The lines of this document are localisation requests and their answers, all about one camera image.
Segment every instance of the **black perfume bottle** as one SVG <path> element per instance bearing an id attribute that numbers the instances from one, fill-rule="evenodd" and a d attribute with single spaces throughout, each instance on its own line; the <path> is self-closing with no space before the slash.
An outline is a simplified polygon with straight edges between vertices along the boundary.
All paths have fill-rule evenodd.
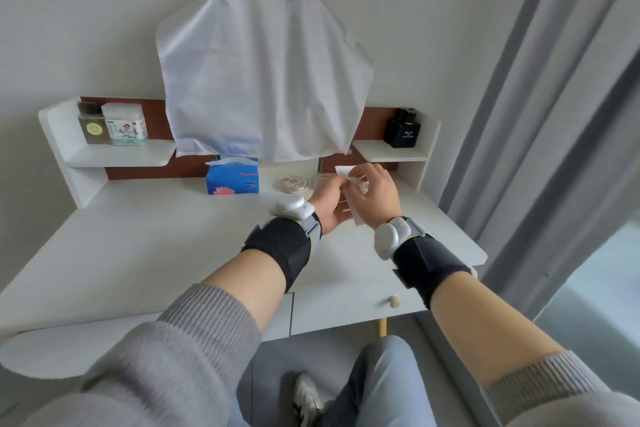
<path id="1" fill-rule="evenodd" d="M 398 108 L 396 115 L 387 122 L 383 140 L 396 149 L 415 147 L 420 131 L 420 124 L 415 121 L 416 114 L 414 108 Z"/>

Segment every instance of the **left hand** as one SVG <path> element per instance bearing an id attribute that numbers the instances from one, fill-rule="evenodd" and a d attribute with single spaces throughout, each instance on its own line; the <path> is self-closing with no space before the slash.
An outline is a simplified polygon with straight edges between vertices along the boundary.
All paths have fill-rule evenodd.
<path id="1" fill-rule="evenodd" d="M 309 199 L 320 218 L 323 236 L 352 218 L 347 201 L 340 201 L 340 188 L 347 185 L 349 180 L 346 177 L 336 176 L 316 189 Z"/>

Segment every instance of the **sneaker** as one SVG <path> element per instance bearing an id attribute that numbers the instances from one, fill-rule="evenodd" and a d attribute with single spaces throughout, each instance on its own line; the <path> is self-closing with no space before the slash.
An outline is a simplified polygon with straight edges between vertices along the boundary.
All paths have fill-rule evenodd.
<path id="1" fill-rule="evenodd" d="M 313 378 L 303 371 L 293 385 L 293 405 L 300 420 L 300 427 L 312 427 L 322 414 L 324 402 Z"/>

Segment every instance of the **black wrist strap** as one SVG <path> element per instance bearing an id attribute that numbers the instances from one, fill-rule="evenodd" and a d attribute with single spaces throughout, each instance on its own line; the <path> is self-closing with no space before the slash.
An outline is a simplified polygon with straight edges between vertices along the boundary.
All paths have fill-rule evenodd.
<path id="1" fill-rule="evenodd" d="M 449 275 L 455 272 L 471 270 L 447 247 L 431 236 L 413 237 L 396 250 L 393 261 L 394 270 L 405 287 L 415 287 L 427 309 L 430 309 L 431 296 Z"/>
<path id="2" fill-rule="evenodd" d="M 260 250 L 271 255 L 284 273 L 287 292 L 309 261 L 311 239 L 297 221 L 274 218 L 264 228 L 256 226 L 253 229 L 244 241 L 244 250 Z"/>

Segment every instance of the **jeans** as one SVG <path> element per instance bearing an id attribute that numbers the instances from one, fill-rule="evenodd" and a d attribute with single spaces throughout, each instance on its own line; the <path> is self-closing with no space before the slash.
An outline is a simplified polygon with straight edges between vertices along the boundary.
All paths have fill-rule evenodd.
<path id="1" fill-rule="evenodd" d="M 245 427 L 232 399 L 229 427 Z M 433 426 L 431 406 L 411 347 L 385 336 L 364 347 L 347 384 L 316 427 Z"/>

